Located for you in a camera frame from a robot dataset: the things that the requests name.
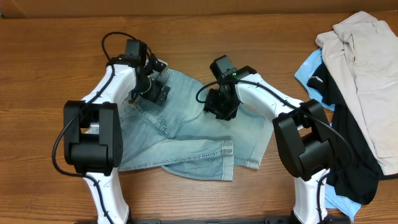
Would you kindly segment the light blue denim shorts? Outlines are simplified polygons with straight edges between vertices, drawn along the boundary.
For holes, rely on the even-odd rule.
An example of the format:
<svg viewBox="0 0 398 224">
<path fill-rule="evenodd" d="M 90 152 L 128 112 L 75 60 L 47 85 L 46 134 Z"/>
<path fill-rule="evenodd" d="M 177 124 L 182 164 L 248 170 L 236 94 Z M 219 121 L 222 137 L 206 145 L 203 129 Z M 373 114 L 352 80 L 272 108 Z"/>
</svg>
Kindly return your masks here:
<svg viewBox="0 0 398 224">
<path fill-rule="evenodd" d="M 162 167 L 190 179 L 230 181 L 236 166 L 260 167 L 273 132 L 270 121 L 245 105 L 234 119 L 216 119 L 195 99 L 206 95 L 201 82 L 172 69 L 160 79 L 170 87 L 164 105 L 139 96 L 119 107 L 120 171 Z"/>
</svg>

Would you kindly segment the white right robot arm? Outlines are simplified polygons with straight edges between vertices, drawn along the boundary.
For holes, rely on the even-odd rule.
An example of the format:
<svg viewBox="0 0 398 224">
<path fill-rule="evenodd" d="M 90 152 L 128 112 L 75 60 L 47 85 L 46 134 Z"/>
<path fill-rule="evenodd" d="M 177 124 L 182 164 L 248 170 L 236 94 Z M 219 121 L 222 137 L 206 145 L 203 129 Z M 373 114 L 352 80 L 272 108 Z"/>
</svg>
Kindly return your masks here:
<svg viewBox="0 0 398 224">
<path fill-rule="evenodd" d="M 271 121 L 280 160 L 295 182 L 290 221 L 327 223 L 325 182 L 336 144 L 321 104 L 289 97 L 249 66 L 212 65 L 210 70 L 219 88 L 208 92 L 204 110 L 231 120 L 246 104 Z"/>
</svg>

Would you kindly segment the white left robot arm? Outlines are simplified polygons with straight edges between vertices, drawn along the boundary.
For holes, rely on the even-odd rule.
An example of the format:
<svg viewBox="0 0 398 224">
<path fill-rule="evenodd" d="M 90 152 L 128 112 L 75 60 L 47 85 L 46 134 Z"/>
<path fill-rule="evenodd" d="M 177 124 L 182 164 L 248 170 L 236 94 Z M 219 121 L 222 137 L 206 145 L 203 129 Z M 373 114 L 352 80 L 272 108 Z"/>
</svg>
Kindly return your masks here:
<svg viewBox="0 0 398 224">
<path fill-rule="evenodd" d="M 119 113 L 133 93 L 163 87 L 154 79 L 168 69 L 166 62 L 151 56 L 120 55 L 106 64 L 105 74 L 92 92 L 63 108 L 63 129 L 56 142 L 64 144 L 64 158 L 89 187 L 98 217 L 96 223 L 132 223 L 119 181 L 123 137 Z"/>
</svg>

